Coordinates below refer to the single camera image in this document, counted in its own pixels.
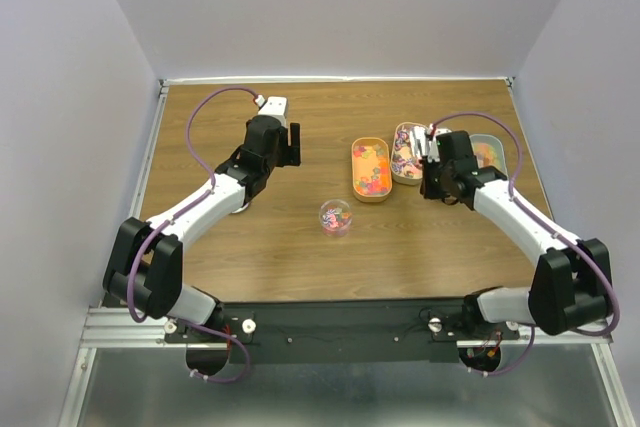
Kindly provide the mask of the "beige tray swirl lollipops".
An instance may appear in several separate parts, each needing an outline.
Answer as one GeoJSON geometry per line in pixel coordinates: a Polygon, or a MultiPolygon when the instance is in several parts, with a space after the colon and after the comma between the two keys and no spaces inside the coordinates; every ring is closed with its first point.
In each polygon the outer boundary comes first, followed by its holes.
{"type": "Polygon", "coordinates": [[[422,181],[422,167],[419,158],[413,155],[410,134],[422,124],[404,122],[397,125],[393,135],[390,168],[395,182],[418,185],[422,181]]]}

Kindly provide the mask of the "orange tray star candies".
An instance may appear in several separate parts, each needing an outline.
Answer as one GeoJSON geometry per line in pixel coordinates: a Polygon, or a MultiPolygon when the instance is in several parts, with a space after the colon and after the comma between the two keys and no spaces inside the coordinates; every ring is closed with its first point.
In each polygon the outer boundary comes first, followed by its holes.
{"type": "Polygon", "coordinates": [[[390,150],[381,138],[361,137],[351,146],[352,190],[361,202],[383,202],[392,190],[390,150]]]}

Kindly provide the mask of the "clear glass jar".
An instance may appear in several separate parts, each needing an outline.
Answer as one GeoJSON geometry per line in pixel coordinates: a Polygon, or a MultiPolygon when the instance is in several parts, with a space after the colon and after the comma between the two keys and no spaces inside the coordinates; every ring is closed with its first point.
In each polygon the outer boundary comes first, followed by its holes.
{"type": "Polygon", "coordinates": [[[324,234],[342,237],[350,230],[353,213],[351,206],[346,201],[331,199],[322,204],[318,218],[324,234]]]}

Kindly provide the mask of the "silver metal scoop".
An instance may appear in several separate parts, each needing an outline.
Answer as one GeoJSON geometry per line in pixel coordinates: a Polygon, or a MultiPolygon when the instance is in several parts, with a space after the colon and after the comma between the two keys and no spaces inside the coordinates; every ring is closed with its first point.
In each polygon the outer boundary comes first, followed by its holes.
{"type": "Polygon", "coordinates": [[[431,158],[431,134],[423,125],[414,125],[409,130],[409,144],[412,156],[418,160],[431,158]]]}

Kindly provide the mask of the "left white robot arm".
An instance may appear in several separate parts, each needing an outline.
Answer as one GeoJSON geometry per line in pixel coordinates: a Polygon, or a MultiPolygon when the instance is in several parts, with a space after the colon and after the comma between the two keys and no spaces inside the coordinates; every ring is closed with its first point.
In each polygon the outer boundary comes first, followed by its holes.
{"type": "Polygon", "coordinates": [[[284,126],[269,115],[253,117],[244,142],[199,189],[156,217],[131,217],[120,225],[103,289],[125,302],[138,323],[148,317],[177,318],[187,322],[197,340],[214,340],[222,327],[219,301],[183,282],[184,253],[261,193],[275,168],[300,164],[300,125],[284,126]]]}

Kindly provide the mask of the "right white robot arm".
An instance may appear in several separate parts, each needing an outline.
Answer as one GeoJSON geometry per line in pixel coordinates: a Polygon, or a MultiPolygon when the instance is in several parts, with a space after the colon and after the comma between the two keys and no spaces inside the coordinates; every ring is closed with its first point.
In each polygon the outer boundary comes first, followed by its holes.
{"type": "Polygon", "coordinates": [[[615,322],[619,306],[609,251],[601,241],[582,240],[561,228],[522,197],[504,172],[480,166],[467,132],[417,127],[409,138],[423,170],[421,195],[451,198],[481,214],[534,267],[528,287],[494,287],[466,296],[459,318],[467,336],[483,338],[502,322],[535,326],[548,335],[615,322]]]}

